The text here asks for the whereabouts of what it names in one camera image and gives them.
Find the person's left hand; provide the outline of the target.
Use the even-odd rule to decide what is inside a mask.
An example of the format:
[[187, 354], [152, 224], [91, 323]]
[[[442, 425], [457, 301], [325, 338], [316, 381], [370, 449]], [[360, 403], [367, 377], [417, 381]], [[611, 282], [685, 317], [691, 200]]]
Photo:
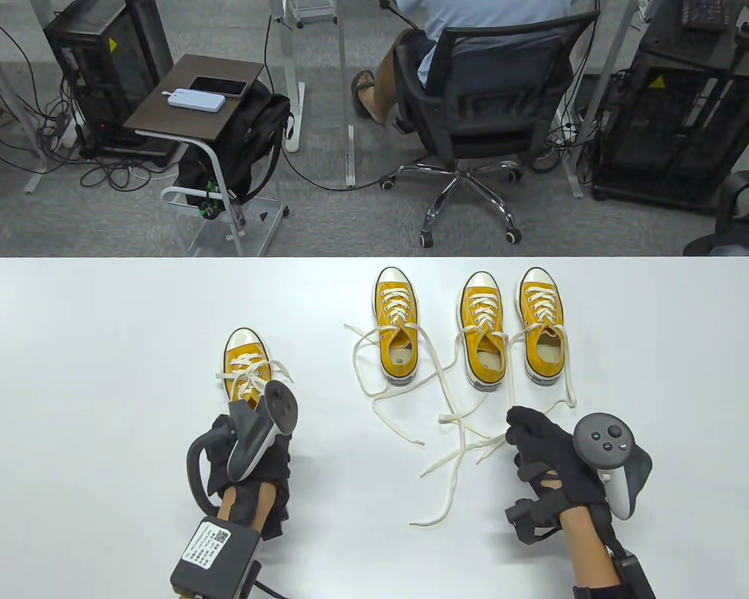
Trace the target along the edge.
[[209, 443], [205, 450], [211, 468], [207, 495], [217, 495], [223, 501], [231, 490], [234, 502], [224, 519], [256, 530], [263, 541], [282, 536], [283, 523], [288, 519], [290, 442], [290, 436], [276, 436], [257, 467], [239, 482], [232, 482], [227, 473], [227, 462], [235, 445], [229, 437]]

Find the person's right hand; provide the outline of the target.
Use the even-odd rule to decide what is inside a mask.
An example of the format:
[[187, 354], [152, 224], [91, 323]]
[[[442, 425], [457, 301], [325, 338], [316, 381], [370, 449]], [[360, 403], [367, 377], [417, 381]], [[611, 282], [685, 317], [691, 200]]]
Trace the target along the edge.
[[543, 521], [577, 507], [607, 506], [605, 488], [578, 456], [572, 434], [528, 407], [510, 408], [506, 421], [506, 441], [517, 450], [518, 476], [536, 491]]

